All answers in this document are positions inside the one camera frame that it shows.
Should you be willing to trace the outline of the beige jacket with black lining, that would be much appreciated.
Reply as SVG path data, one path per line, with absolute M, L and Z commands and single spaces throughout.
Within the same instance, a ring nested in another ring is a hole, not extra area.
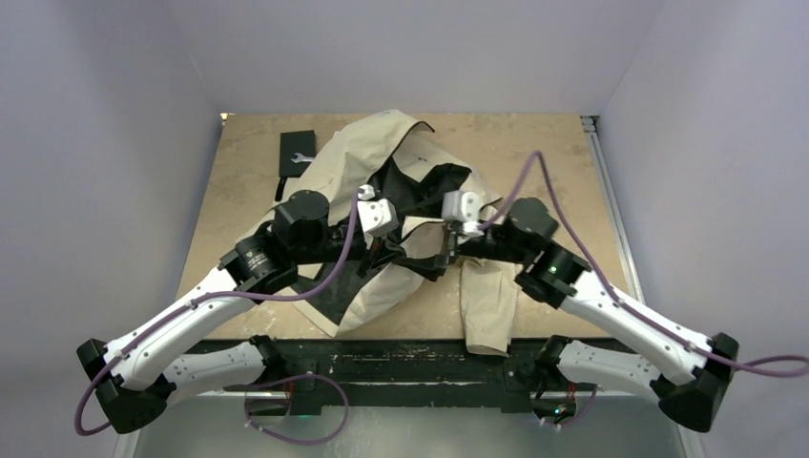
M 414 259 L 436 255 L 444 238 L 442 200 L 477 195 L 493 215 L 500 195 L 471 165 L 432 143 L 429 124 L 398 110 L 344 126 L 291 186 L 323 194 L 331 222 L 346 221 L 350 195 L 369 184 L 399 219 L 390 239 Z M 319 295 L 296 308 L 329 337 L 463 338 L 473 354 L 505 356 L 518 304 L 514 265 L 464 256 L 436 281 L 389 264 L 360 274 L 348 262 Z

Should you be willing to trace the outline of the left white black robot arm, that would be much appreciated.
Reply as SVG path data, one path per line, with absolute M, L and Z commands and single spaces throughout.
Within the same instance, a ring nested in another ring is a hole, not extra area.
M 287 384 L 286 362 L 267 336 L 206 354 L 194 353 L 193 347 L 262 302 L 286 302 L 284 289 L 297 281 L 303 265 L 332 265 L 325 279 L 299 293 L 300 300 L 319 296 L 349 261 L 367 255 L 368 238 L 398 224 L 394 205 L 368 185 L 350 200 L 346 222 L 330 223 L 330 209 L 321 193 L 293 194 L 155 317 L 117 339 L 80 345 L 76 354 L 90 383 L 73 415 L 75 432 L 92 434 L 83 423 L 91 399 L 98 401 L 106 427 L 126 434 L 147 426 L 169 406 L 210 390 Z

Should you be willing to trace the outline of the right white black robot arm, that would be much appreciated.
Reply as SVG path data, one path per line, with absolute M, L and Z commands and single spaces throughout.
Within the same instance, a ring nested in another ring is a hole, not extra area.
M 448 252 L 522 265 L 514 281 L 524 294 L 585 320 L 624 344 L 627 353 L 554 336 L 536 362 L 538 381 L 600 385 L 657 404 L 670 420 L 696 432 L 711 430 L 733 372 L 739 344 L 724 333 L 707 336 L 671 321 L 604 280 L 585 259 L 554 241 L 558 221 L 538 198 L 515 200 L 499 223 L 481 219 L 480 196 L 445 194 L 441 218 Z

